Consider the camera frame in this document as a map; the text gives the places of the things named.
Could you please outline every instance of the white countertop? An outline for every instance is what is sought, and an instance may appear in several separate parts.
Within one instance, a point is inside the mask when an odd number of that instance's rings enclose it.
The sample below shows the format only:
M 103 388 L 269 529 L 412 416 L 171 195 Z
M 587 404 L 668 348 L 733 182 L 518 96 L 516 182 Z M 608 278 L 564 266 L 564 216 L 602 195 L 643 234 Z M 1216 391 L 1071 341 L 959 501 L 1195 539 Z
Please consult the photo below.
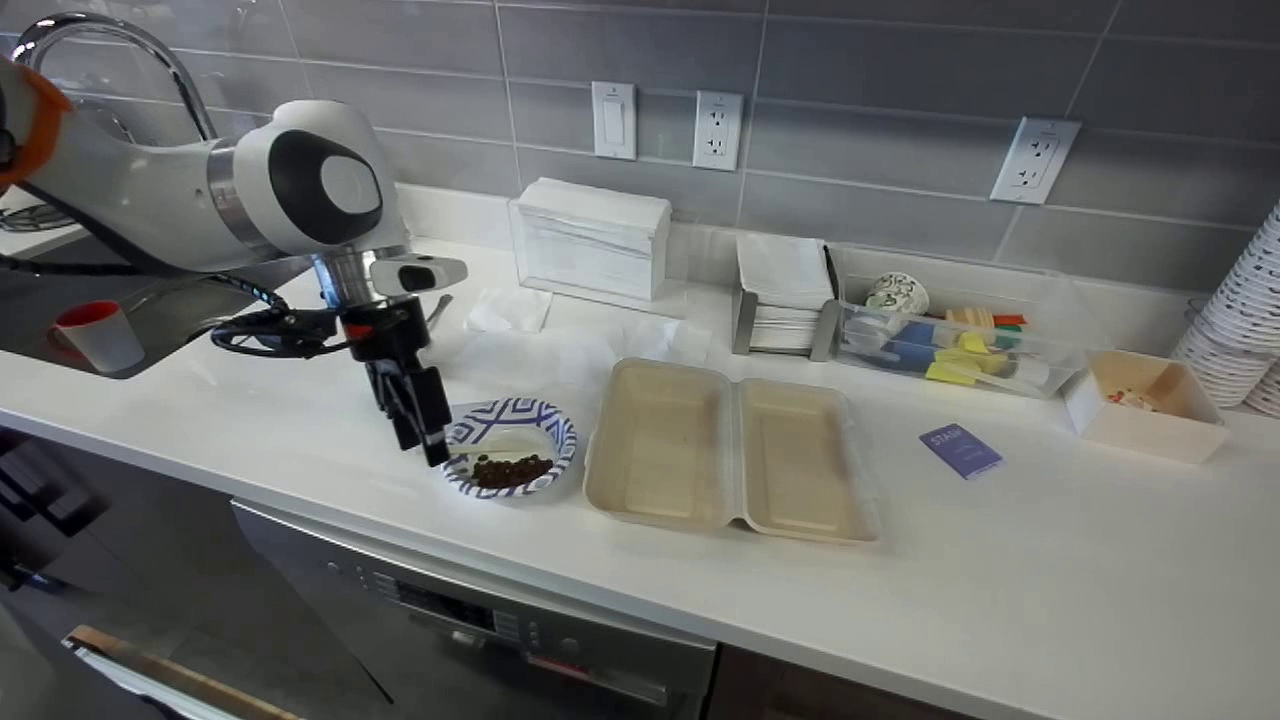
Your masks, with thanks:
M 1280 711 L 1275 419 L 1232 411 L 1234 435 L 1212 463 L 1158 463 L 1076 439 L 1045 400 L 733 360 L 727 295 L 704 289 L 683 295 L 683 323 L 553 302 L 538 338 L 479 343 L 463 321 L 511 286 L 506 258 L 472 241 L 422 248 L 472 266 L 437 348 L 457 404 L 534 391 L 590 435 L 608 363 L 655 348 L 727 375 L 825 383 L 854 407 L 885 547 L 665 531 L 580 493 L 476 503 L 393 445 L 346 358 L 243 360 L 197 341 L 125 383 L 0 358 L 0 424 L 978 717 Z M 950 419 L 1004 463 L 955 481 L 918 445 Z

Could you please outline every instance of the cardboard tray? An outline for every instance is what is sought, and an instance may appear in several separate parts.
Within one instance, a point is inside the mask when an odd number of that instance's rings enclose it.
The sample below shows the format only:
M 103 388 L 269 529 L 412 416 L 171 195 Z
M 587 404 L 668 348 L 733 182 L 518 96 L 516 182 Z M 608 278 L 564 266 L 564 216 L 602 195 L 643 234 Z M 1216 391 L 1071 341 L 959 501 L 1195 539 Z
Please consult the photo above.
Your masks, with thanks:
M 1116 404 L 1131 388 L 1153 407 Z M 1182 363 L 1131 351 L 1086 358 L 1086 372 L 1068 391 L 1068 419 L 1086 439 L 1180 463 L 1202 463 L 1232 435 Z
M 804 383 L 727 383 L 624 360 L 587 457 L 587 501 L 643 526 L 870 543 L 846 404 Z

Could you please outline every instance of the white plate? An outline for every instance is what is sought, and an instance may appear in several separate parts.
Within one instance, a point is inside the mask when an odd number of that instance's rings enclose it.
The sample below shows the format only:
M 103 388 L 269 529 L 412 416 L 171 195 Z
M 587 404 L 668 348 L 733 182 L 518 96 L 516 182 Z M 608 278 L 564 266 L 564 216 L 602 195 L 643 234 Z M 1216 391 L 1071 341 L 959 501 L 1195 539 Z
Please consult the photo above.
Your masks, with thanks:
M 511 501 L 511 496 L 534 496 L 548 493 L 554 481 L 569 476 L 580 439 L 569 424 L 569 416 L 534 398 L 504 398 L 504 400 L 488 400 L 468 407 L 450 434 L 450 460 L 449 460 L 449 481 L 476 496 L 476 501 Z M 538 457 L 553 460 L 553 470 L 526 486 L 511 486 L 511 487 L 483 487 L 472 481 L 476 460 L 524 460 L 524 457 Z

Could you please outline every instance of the cabinet door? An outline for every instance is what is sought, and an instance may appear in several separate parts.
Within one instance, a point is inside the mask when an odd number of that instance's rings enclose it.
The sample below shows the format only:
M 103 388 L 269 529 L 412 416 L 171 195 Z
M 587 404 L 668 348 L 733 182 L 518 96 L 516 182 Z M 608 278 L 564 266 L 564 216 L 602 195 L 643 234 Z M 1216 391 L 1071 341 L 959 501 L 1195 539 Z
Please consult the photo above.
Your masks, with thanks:
M 962 720 L 892 693 L 720 650 L 707 720 Z

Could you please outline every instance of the electrical outlet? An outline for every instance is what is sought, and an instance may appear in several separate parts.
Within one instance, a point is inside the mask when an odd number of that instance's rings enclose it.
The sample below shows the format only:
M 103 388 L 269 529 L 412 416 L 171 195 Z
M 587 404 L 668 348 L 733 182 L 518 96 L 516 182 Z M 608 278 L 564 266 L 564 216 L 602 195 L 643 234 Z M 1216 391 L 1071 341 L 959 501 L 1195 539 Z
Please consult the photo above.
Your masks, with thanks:
M 742 96 L 694 93 L 690 167 L 737 167 L 741 134 L 742 134 Z
M 1022 115 L 1012 134 L 993 200 L 1045 206 L 1068 165 L 1081 126 Z
M 637 159 L 637 84 L 590 84 L 596 156 Z

